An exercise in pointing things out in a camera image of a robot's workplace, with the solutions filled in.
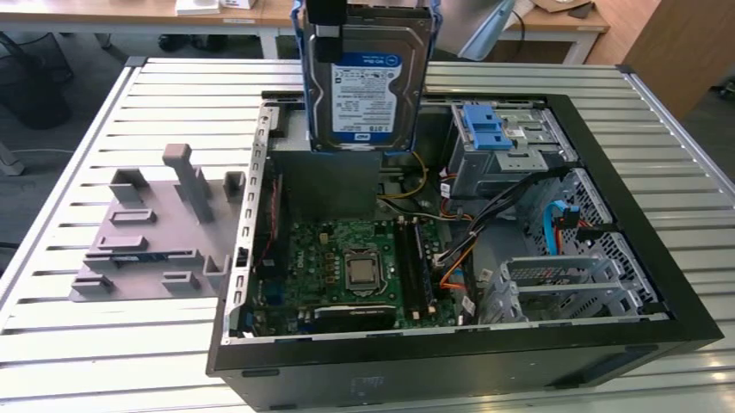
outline blue drive bay latch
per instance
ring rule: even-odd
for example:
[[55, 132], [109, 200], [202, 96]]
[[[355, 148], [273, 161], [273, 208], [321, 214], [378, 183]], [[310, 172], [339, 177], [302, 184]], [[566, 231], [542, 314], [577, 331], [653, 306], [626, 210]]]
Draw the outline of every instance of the blue drive bay latch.
[[475, 149], [491, 151], [513, 149], [514, 143], [503, 133], [503, 119], [493, 111], [490, 105], [466, 105], [465, 122], [473, 134]]

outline open computer tower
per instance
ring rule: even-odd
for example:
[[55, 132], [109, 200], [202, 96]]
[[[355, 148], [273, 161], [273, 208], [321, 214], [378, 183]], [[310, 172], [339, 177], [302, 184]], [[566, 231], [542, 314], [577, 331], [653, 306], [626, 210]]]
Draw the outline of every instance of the open computer tower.
[[254, 409], [595, 386], [722, 338], [566, 96], [426, 96], [414, 153], [307, 129], [265, 96], [207, 367]]

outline floor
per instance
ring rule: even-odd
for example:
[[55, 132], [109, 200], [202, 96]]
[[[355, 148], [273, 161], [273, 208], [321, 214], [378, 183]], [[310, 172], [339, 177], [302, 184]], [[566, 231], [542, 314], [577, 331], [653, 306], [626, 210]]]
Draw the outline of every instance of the floor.
[[[73, 119], [50, 131], [33, 131], [0, 108], [0, 137], [13, 151], [43, 148], [74, 151], [127, 56], [262, 58], [259, 40], [251, 36], [231, 37], [227, 50], [219, 53], [190, 46], [178, 52], [163, 52], [155, 35], [117, 34], [109, 52], [101, 49], [93, 34], [58, 35], [57, 39], [75, 71], [75, 79], [65, 86]], [[279, 49], [285, 58], [298, 58], [294, 40], [279, 39]], [[735, 178], [735, 102], [724, 101], [716, 93], [708, 95], [684, 125], [729, 177]], [[70, 158], [63, 152], [19, 152], [17, 156], [26, 163], [26, 174], [0, 176], [0, 242], [7, 243], [22, 241]], [[13, 250], [0, 249], [0, 270], [11, 258]]]

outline orange wire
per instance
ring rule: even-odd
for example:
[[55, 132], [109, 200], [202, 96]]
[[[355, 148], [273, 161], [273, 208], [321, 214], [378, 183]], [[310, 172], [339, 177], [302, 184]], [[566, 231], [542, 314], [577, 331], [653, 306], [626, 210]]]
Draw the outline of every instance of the orange wire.
[[465, 259], [467, 258], [467, 256], [470, 255], [470, 252], [473, 251], [473, 248], [475, 247], [475, 245], [478, 244], [477, 240], [475, 242], [473, 243], [473, 245], [470, 245], [470, 248], [466, 249], [466, 251], [462, 253], [462, 255], [459, 256], [458, 260], [455, 261], [454, 265], [450, 267], [450, 271], [447, 271], [447, 274], [445, 274], [445, 276], [442, 277], [442, 280], [439, 281], [439, 287], [442, 288], [451, 288], [451, 287], [447, 287], [447, 280], [450, 279], [451, 277], [451, 273], [454, 273], [455, 269], [458, 269], [459, 267], [459, 264], [465, 261]]
[[[590, 223], [585, 220], [579, 220], [579, 226], [587, 226], [590, 227]], [[554, 227], [554, 241], [557, 242], [557, 253], [562, 255], [562, 230], [558, 226]]]
[[[442, 204], [439, 205], [439, 214], [441, 214], [445, 218], [457, 218], [458, 215], [457, 215], [457, 214], [453, 215], [451, 213], [447, 213], [447, 210], [445, 209], [445, 207], [446, 207], [446, 205], [447, 205], [447, 201], [449, 201], [447, 198], [445, 198], [445, 199], [442, 200]], [[471, 221], [474, 218], [473, 218], [473, 215], [470, 215], [469, 213], [466, 213], [466, 214], [462, 215], [462, 219], [463, 219], [465, 221]]]

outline white desk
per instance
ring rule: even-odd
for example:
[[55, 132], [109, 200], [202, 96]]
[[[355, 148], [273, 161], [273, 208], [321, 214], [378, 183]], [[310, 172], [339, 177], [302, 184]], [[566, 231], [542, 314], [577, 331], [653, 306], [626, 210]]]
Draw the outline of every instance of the white desk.
[[[175, 142], [194, 147], [205, 175], [246, 170], [261, 92], [274, 88], [302, 90], [295, 62], [151, 59], [125, 69], [0, 280], [5, 412], [249, 411], [205, 375], [215, 298], [77, 304], [67, 295], [115, 170], [173, 179], [162, 151]], [[571, 96], [726, 338], [595, 389], [354, 411], [735, 409], [735, 190], [646, 87], [609, 66], [431, 64], [427, 88]]]
[[[94, 34], [255, 34], [263, 56], [278, 59], [277, 37], [294, 35], [293, 0], [259, 0], [254, 9], [222, 9], [218, 15], [177, 16], [177, 0], [0, 0], [0, 30]], [[527, 41], [565, 41], [573, 45], [565, 64], [583, 64], [599, 34], [610, 26], [598, 12], [579, 20], [566, 13], [534, 9], [525, 16]], [[519, 40], [513, 26], [502, 40]]]

